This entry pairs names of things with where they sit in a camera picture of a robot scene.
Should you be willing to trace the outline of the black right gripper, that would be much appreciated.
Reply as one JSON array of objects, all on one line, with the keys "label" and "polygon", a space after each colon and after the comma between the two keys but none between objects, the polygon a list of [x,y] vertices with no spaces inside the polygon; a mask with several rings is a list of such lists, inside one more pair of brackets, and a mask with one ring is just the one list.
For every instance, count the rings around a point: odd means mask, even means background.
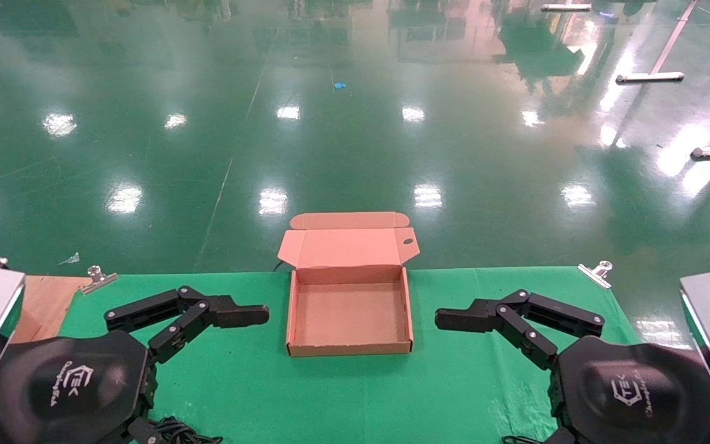
[{"label": "black right gripper", "polygon": [[710,443],[710,372],[698,352],[584,337],[550,371],[546,444]]}]

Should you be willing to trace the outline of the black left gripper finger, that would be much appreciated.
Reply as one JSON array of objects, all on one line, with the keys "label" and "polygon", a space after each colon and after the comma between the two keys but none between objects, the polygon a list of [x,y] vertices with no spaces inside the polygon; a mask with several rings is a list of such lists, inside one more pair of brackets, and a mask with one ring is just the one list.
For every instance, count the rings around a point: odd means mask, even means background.
[{"label": "black left gripper finger", "polygon": [[230,295],[203,295],[189,286],[115,307],[104,316],[108,331],[134,332],[161,321],[172,323],[147,341],[151,363],[166,363],[210,326],[231,329],[264,325],[265,305],[239,305]]}]

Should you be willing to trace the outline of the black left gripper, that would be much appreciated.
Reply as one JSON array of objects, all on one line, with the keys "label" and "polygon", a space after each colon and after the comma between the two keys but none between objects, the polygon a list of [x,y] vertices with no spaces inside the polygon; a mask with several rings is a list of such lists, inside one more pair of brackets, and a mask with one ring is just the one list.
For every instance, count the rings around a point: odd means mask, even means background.
[{"label": "black left gripper", "polygon": [[164,443],[147,419],[156,387],[127,332],[16,343],[0,359],[0,443]]}]

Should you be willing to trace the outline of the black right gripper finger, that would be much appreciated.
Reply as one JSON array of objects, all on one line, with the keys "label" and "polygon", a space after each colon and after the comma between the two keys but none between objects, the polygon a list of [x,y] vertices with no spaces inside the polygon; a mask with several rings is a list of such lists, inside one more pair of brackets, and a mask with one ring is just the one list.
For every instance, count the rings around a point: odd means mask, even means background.
[{"label": "black right gripper finger", "polygon": [[498,332],[541,370],[554,366],[558,348],[531,323],[577,338],[600,337],[604,326],[599,314],[524,289],[501,300],[477,298],[462,310],[437,309],[435,321],[442,331]]}]

